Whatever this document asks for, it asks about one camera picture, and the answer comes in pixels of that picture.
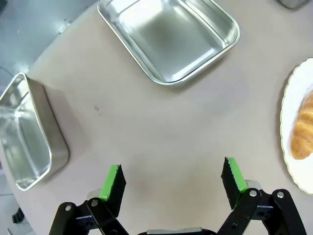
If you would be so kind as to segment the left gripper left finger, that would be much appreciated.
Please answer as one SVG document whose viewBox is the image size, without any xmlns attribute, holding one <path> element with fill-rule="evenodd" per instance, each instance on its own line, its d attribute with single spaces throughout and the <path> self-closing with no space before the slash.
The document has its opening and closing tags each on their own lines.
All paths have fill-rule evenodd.
<svg viewBox="0 0 313 235">
<path fill-rule="evenodd" d="M 99 196 L 77 206 L 72 202 L 59 205 L 50 228 L 51 235 L 87 235 L 99 230 L 103 235 L 126 235 L 117 220 L 126 180 L 121 165 L 112 165 Z"/>
</svg>

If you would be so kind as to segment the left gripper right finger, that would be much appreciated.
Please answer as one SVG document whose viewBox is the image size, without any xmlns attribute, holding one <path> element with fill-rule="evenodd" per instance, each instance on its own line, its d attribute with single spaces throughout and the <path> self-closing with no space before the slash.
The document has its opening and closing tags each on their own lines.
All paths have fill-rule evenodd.
<svg viewBox="0 0 313 235">
<path fill-rule="evenodd" d="M 217 231 L 218 235 L 242 235 L 251 220 L 261 221 L 269 235 L 307 233 L 286 189 L 276 189 L 271 194 L 264 192 L 258 182 L 244 179 L 234 158 L 224 159 L 221 178 L 232 212 Z"/>
</svg>

